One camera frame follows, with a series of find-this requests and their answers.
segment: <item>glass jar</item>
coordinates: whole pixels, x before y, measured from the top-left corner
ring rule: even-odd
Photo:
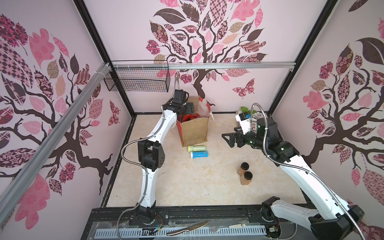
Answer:
[[[252,173],[251,172],[245,172],[241,177],[240,177],[240,183],[241,185],[248,185],[252,181]]]
[[[249,169],[249,164],[246,162],[243,162],[240,165],[240,168],[237,170],[237,174],[242,176],[248,169]]]

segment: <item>floor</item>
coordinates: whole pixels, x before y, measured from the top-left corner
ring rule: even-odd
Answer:
[[[147,136],[160,115],[138,115],[130,141]],[[208,157],[191,159],[181,147],[177,127],[171,128],[162,144],[166,154],[156,186],[157,206],[248,205],[261,204],[271,196],[294,203],[306,203],[299,186],[258,149],[245,145],[230,148],[221,134],[233,132],[235,114],[214,114],[209,121]],[[137,144],[130,145],[125,157],[138,161]],[[242,162],[250,165],[250,185],[241,185],[236,171]],[[140,197],[141,168],[122,161],[107,207],[134,206]]]

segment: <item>wire mesh basket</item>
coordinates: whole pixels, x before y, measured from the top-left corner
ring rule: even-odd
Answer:
[[[169,68],[168,61],[159,60],[127,60],[114,61],[114,72],[109,72],[104,82],[109,91],[118,91],[121,82],[124,91],[168,92]]]

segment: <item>pink wall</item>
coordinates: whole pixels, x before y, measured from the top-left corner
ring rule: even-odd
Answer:
[[[102,60],[71,0],[12,1],[0,14],[3,192]],[[119,94],[101,82],[0,238],[79,239],[91,209],[100,206],[129,122]]]
[[[384,2],[354,2],[337,6],[274,118],[325,183],[365,211],[366,239],[384,239]]]

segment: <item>flexible metal hose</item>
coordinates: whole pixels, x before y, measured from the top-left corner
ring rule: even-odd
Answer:
[[[142,196],[141,199],[138,201],[138,203],[136,204],[136,206],[124,210],[124,211],[120,214],[120,216],[119,216],[119,218],[118,218],[118,221],[117,221],[117,224],[116,224],[116,233],[117,233],[117,236],[118,236],[118,238],[119,238],[120,240],[122,240],[122,239],[121,239],[121,236],[120,236],[120,234],[119,234],[119,221],[120,221],[120,219],[121,219],[121,217],[122,217],[122,215],[123,215],[124,213],[126,213],[126,212],[128,212],[128,211],[135,210],[135,209],[141,204],[141,202],[144,200],[144,198],[145,198],[145,196],[146,196],[146,193],[147,193],[147,187],[148,187],[148,174],[149,174],[147,168],[144,167],[143,165],[141,165],[140,163],[138,163],[138,162],[132,162],[132,161],[126,159],[126,158],[124,157],[124,152],[125,152],[125,149],[127,148],[127,146],[129,146],[130,144],[135,143],[135,142],[139,142],[139,141],[148,140],[148,139],[152,138],[153,136],[155,136],[155,135],[160,131],[160,129],[162,128],[162,126],[163,126],[163,124],[164,124],[164,121],[165,121],[165,119],[166,119],[165,114],[164,114],[164,106],[163,106],[163,105],[161,105],[161,112],[162,112],[162,121],[161,121],[161,124],[160,124],[159,128],[158,128],[158,129],[157,129],[151,136],[146,137],[146,138],[142,138],[142,139],[137,139],[137,140],[134,140],[134,141],[132,141],[132,142],[129,142],[129,143],[127,143],[126,145],[124,145],[124,147],[123,147],[123,148],[121,149],[121,151],[120,151],[120,156],[121,156],[122,159],[124,159],[124,161],[126,161],[126,162],[128,162],[128,163],[131,163],[131,164],[134,164],[134,165],[137,165],[137,166],[140,166],[140,167],[142,167],[142,168],[145,170],[145,188],[144,188],[143,196]]]
[[[267,119],[266,119],[266,114],[264,112],[264,110],[262,109],[262,107],[258,104],[258,103],[254,103],[252,105],[252,108],[251,108],[251,112],[253,111],[253,107],[254,106],[257,106],[260,111],[262,112],[263,114],[263,117],[264,117],[264,123],[265,123],[265,130],[264,130],[264,139],[263,139],[263,152],[264,154],[266,155],[266,157],[268,159],[270,159],[272,162],[276,163],[276,164],[279,164],[279,165],[283,165],[283,166],[286,166],[286,167],[293,167],[293,168],[296,168],[296,169],[300,169],[300,170],[303,170],[305,171],[307,174],[310,174],[312,175],[321,185],[323,185],[323,187],[329,192],[329,194],[332,196],[332,199],[335,200],[335,202],[338,204],[338,206],[343,210],[343,212],[348,216],[348,218],[351,220],[351,222],[353,223],[353,225],[355,226],[357,232],[359,233],[360,235],[360,238],[362,240],[365,240],[365,237],[362,233],[362,231],[360,230],[358,224],[356,223],[356,221],[353,219],[353,217],[350,215],[350,213],[347,211],[347,209],[344,207],[343,204],[341,204],[341,202],[339,201],[339,199],[336,197],[335,193],[314,173],[314,172],[311,172],[303,167],[299,167],[299,166],[295,166],[295,165],[291,165],[291,164],[285,164],[285,163],[280,163],[280,162],[277,162],[275,160],[273,160],[271,158],[271,156],[266,152],[266,136],[267,136],[267,130],[268,130],[268,123],[267,123]]]

